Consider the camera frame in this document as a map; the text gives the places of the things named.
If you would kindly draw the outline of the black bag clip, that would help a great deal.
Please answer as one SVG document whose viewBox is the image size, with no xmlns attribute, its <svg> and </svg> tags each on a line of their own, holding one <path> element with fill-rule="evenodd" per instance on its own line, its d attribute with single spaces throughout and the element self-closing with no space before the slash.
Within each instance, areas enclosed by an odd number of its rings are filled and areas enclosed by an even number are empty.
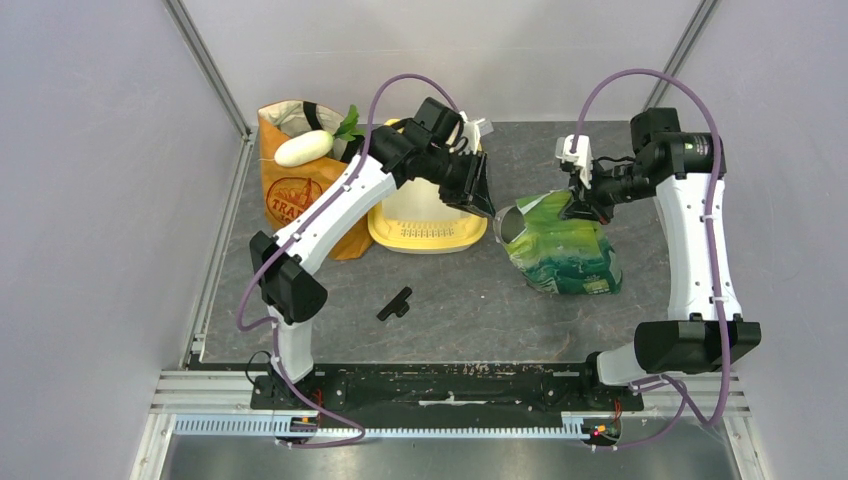
<svg viewBox="0 0 848 480">
<path fill-rule="evenodd" d="M 409 286 L 403 287 L 376 315 L 380 321 L 386 321 L 390 316 L 402 318 L 410 310 L 408 303 L 413 290 Z"/>
</svg>

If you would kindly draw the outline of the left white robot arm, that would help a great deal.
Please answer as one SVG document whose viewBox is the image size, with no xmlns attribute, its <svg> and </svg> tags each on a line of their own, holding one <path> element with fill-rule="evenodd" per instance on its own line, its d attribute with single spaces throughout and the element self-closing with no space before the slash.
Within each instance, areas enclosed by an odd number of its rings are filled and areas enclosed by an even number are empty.
<svg viewBox="0 0 848 480">
<path fill-rule="evenodd" d="M 369 210 L 404 184 L 423 179 L 437 186 L 452 209 L 492 217 L 487 155 L 480 139 L 484 119 L 467 116 L 428 97 L 411 118 L 375 128 L 367 150 L 299 218 L 274 235 L 251 241 L 254 281 L 268 307 L 274 335 L 276 396 L 290 408 L 307 405 L 314 383 L 312 319 L 328 298 L 315 274 L 330 250 Z"/>
</svg>

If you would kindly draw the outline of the green litter bag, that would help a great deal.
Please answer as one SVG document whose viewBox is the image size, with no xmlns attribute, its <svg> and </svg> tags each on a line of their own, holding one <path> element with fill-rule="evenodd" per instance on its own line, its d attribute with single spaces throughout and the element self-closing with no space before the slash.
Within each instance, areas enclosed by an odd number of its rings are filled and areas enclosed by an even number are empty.
<svg viewBox="0 0 848 480">
<path fill-rule="evenodd" d="M 623 270 L 601 225 L 587 220 L 562 220 L 559 212 L 571 198 L 552 190 L 515 200 L 524 216 L 525 232 L 501 245 L 528 286 L 561 295 L 617 294 Z"/>
</svg>

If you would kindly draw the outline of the metal scoop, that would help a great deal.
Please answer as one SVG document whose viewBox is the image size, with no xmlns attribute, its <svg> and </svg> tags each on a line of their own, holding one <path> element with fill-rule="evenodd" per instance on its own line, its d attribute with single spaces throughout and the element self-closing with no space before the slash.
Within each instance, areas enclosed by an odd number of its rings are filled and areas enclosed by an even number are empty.
<svg viewBox="0 0 848 480">
<path fill-rule="evenodd" d="M 526 230 L 524 216 L 517 205 L 499 210 L 493 221 L 496 241 L 503 245 L 513 243 Z"/>
</svg>

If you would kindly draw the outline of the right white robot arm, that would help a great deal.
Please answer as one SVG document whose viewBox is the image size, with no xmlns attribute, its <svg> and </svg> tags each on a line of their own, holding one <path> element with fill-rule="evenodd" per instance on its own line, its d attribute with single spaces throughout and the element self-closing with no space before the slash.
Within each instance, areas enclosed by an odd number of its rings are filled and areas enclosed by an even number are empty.
<svg viewBox="0 0 848 480">
<path fill-rule="evenodd" d="M 641 323 L 631 343 L 596 357 L 577 382 L 579 400 L 601 409 L 617 386 L 665 373 L 719 372 L 762 339 L 744 319 L 730 275 L 722 220 L 725 157 L 710 132 L 684 132 L 673 108 L 650 108 L 630 121 L 633 156 L 601 165 L 585 135 L 560 137 L 555 157 L 570 175 L 562 219 L 609 223 L 616 206 L 653 199 L 668 244 L 667 319 Z"/>
</svg>

